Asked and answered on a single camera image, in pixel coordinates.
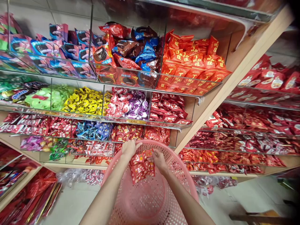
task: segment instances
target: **tiled floor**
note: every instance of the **tiled floor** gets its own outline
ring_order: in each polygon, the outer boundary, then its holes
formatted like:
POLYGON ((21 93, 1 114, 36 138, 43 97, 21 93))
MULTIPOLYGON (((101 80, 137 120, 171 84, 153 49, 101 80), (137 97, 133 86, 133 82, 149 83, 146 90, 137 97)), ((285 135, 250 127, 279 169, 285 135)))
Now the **tiled floor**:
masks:
MULTIPOLYGON (((52 213, 43 225, 79 224, 85 211, 96 196, 99 186, 77 183, 72 188, 65 187, 52 213)), ((223 190, 217 188, 207 197, 199 198, 200 205, 211 216, 216 225, 247 225, 232 221, 230 213, 264 212, 274 209, 281 216, 289 216, 293 208, 283 203, 283 199, 295 200, 295 193, 277 184, 273 177, 261 177, 239 183, 236 187, 223 190)))

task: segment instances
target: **left hand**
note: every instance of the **left hand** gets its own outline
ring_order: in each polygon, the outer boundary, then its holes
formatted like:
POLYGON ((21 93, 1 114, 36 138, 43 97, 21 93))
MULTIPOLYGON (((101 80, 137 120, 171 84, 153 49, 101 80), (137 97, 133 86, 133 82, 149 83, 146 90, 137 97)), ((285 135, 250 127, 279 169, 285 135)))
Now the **left hand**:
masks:
POLYGON ((137 145, 135 144, 135 139, 134 140, 129 140, 126 141, 122 145, 122 155, 125 156, 125 158, 129 161, 132 156, 136 153, 137 149, 142 145, 143 143, 138 143, 137 145))

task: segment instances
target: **plastic bag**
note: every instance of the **plastic bag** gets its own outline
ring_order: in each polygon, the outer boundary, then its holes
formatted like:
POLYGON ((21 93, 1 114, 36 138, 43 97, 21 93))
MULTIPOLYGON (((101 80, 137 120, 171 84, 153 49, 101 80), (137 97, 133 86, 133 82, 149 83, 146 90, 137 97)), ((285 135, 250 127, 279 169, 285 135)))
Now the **plastic bag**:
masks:
POLYGON ((104 174, 102 170, 91 170, 87 171, 86 182, 88 185, 99 184, 101 186, 104 174))
POLYGON ((213 193, 215 186, 220 189, 227 187, 237 186, 238 181, 233 180, 231 177, 219 176, 192 176, 197 192, 201 196, 207 196, 213 193))
POLYGON ((55 173, 42 168, 27 187, 27 198, 33 198, 43 193, 51 184, 57 182, 55 173))
POLYGON ((69 188, 71 188, 74 183, 85 182, 86 176, 86 169, 67 169, 63 173, 56 174, 58 182, 69 188))

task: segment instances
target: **forearm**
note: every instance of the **forearm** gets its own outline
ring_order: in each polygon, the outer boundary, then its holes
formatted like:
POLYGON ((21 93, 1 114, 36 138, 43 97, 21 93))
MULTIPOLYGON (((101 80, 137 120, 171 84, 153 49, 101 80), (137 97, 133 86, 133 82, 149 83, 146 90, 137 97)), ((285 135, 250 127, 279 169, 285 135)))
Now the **forearm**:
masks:
POLYGON ((108 224, 128 162, 129 159, 121 155, 118 163, 83 216, 80 225, 108 224))
POLYGON ((190 195, 169 169, 163 173, 184 214, 188 225, 215 225, 210 216, 190 195))

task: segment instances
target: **plastic basket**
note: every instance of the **plastic basket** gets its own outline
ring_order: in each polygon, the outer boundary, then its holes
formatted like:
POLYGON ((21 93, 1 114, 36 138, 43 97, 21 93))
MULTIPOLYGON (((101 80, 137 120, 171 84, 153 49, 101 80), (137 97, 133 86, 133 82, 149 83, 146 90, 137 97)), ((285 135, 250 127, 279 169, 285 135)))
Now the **plastic basket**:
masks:
MULTIPOLYGON (((177 154, 166 145, 154 140, 139 140, 143 145, 137 153, 150 148, 163 152, 167 165, 175 174, 185 189, 198 201, 198 195, 186 166, 177 154)), ((122 151, 119 151, 110 162, 103 178, 102 185, 118 162, 122 151)), ((155 168, 155 177, 146 179, 132 185, 129 167, 126 168, 115 206, 109 224, 187 224, 179 204, 171 191, 166 179, 155 168)))

